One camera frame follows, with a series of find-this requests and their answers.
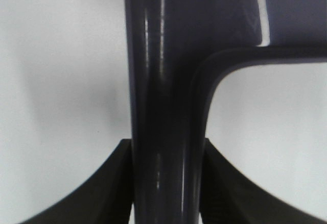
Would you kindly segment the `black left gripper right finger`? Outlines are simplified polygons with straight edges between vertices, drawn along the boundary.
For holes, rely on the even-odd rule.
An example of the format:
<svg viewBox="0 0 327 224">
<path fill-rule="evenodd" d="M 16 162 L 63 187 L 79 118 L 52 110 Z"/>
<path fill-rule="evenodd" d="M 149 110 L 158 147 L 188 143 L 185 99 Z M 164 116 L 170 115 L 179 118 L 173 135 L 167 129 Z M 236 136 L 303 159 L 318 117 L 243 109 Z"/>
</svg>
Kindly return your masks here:
<svg viewBox="0 0 327 224">
<path fill-rule="evenodd" d="M 202 164 L 200 214 L 203 223 L 324 223 L 256 185 L 208 139 Z"/>
</svg>

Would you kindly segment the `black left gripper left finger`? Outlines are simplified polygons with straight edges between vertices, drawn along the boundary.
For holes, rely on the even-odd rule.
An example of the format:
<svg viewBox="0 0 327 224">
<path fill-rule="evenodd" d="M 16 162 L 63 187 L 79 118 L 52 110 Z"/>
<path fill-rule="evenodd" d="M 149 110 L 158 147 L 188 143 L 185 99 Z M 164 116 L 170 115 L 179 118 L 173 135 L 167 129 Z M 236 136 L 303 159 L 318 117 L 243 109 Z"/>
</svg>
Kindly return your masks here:
<svg viewBox="0 0 327 224">
<path fill-rule="evenodd" d="M 123 139 L 81 186 L 25 223 L 128 223 L 133 197 L 131 141 Z"/>
</svg>

